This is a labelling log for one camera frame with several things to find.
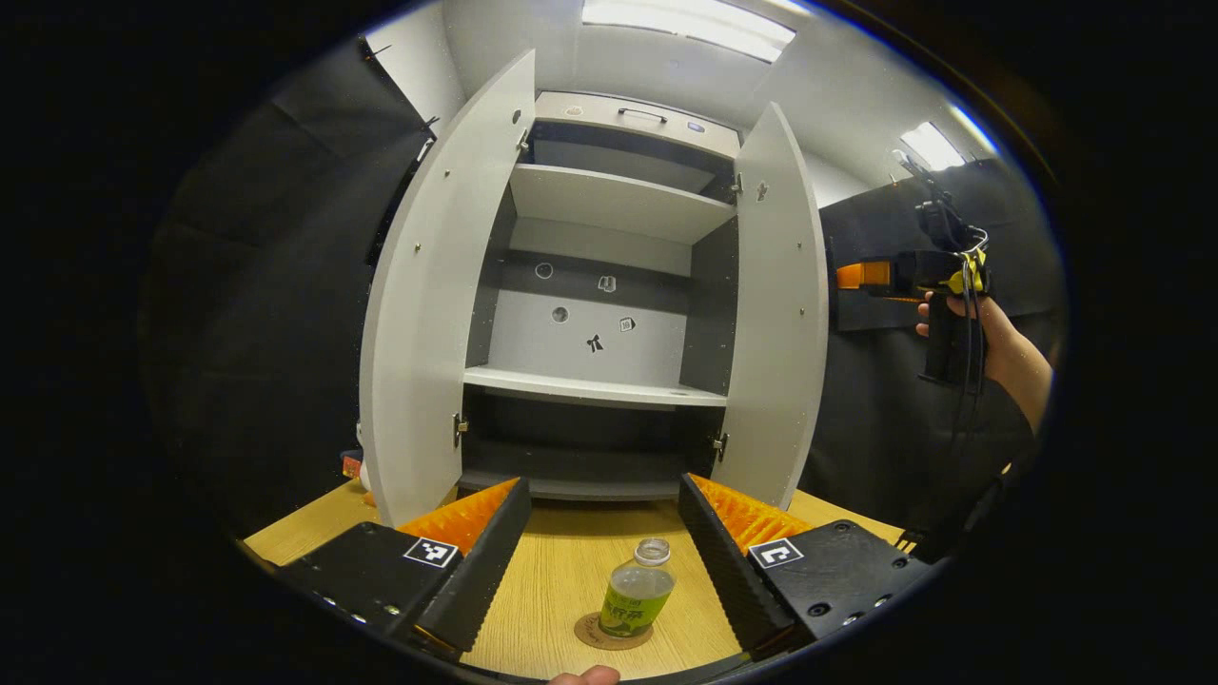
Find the cork coaster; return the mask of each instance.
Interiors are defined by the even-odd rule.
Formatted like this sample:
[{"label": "cork coaster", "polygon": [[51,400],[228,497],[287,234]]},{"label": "cork coaster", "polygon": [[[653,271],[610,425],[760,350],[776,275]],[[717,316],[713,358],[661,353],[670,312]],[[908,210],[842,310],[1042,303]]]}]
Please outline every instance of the cork coaster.
[{"label": "cork coaster", "polygon": [[613,637],[600,631],[599,620],[600,612],[594,612],[575,622],[575,636],[582,640],[585,645],[592,645],[598,650],[630,650],[650,640],[652,633],[654,633],[652,626],[648,625],[647,631],[642,635]]}]

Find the cabinet door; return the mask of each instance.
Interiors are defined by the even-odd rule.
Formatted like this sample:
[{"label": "cabinet door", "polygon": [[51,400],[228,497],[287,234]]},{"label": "cabinet door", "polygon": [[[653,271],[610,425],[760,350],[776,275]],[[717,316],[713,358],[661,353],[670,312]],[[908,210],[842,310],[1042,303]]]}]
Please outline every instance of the cabinet door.
[{"label": "cabinet door", "polygon": [[743,191],[739,297],[723,433],[713,478],[787,508],[808,460],[825,382],[828,280],[804,157],[778,105],[736,157]]},{"label": "cabinet door", "polygon": [[460,477],[453,414],[482,255],[533,122],[533,52],[513,60],[445,128],[393,217],[359,358],[364,460],[381,522],[436,507]]}]

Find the table surface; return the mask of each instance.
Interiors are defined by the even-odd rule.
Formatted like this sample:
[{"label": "table surface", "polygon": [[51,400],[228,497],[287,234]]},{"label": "table surface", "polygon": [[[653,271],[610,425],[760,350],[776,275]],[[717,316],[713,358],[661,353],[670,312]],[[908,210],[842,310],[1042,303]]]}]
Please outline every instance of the table surface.
[{"label": "table surface", "polygon": [[[286,564],[352,525],[380,523],[347,483],[255,533],[245,542],[262,558]],[[456,496],[456,489],[446,502]],[[788,509],[812,524],[849,518],[890,544],[901,529],[795,491]],[[630,558],[643,538],[664,538],[672,550],[676,589],[655,620],[652,639],[632,650],[603,651],[575,636],[575,622],[598,611],[609,572]],[[622,679],[685,670],[741,652],[710,577],[677,514],[676,501],[558,502],[535,500],[532,516],[491,602],[474,651],[463,663],[533,678],[611,665]]]}]

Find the white cabinet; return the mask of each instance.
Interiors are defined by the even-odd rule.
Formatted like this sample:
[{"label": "white cabinet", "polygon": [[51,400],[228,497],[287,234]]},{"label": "white cabinet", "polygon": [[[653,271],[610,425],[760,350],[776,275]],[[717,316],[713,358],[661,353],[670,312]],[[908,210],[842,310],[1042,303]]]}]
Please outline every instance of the white cabinet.
[{"label": "white cabinet", "polygon": [[[736,149],[730,129],[655,105],[642,124],[616,116],[638,105],[626,100],[535,100],[532,74],[530,51],[470,99],[390,230],[359,378],[382,518],[518,474],[535,496],[628,500],[675,496],[695,470],[786,507],[828,328],[816,204],[782,112],[770,105]],[[564,129],[554,102],[572,98],[600,119]],[[714,137],[686,123],[682,140],[660,117]],[[652,179],[564,166],[576,147],[544,141],[658,163],[642,166]],[[590,234],[604,256],[581,252]]]}]

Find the hand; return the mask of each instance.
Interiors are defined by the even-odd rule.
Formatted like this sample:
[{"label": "hand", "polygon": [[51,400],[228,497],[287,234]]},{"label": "hand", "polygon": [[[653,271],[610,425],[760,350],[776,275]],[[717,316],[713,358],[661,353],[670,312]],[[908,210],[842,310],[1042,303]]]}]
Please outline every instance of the hand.
[{"label": "hand", "polygon": [[608,665],[594,665],[583,672],[582,675],[559,673],[551,679],[548,685],[618,685],[621,674],[618,669]]},{"label": "hand", "polygon": [[[933,293],[926,294],[927,302]],[[965,316],[965,301],[960,297],[948,297],[948,308],[956,316]],[[987,296],[978,297],[977,307],[968,307],[970,318],[977,318],[980,310],[982,329],[989,342],[985,355],[985,377],[996,382],[1015,400],[1023,417],[1032,425],[1032,431],[1040,430],[1040,419],[1049,405],[1049,391],[1052,386],[1054,371],[1044,355],[1030,340],[1016,330],[998,302]],[[917,313],[929,317],[931,305],[918,305]],[[916,327],[918,335],[931,334],[929,324]]]}]

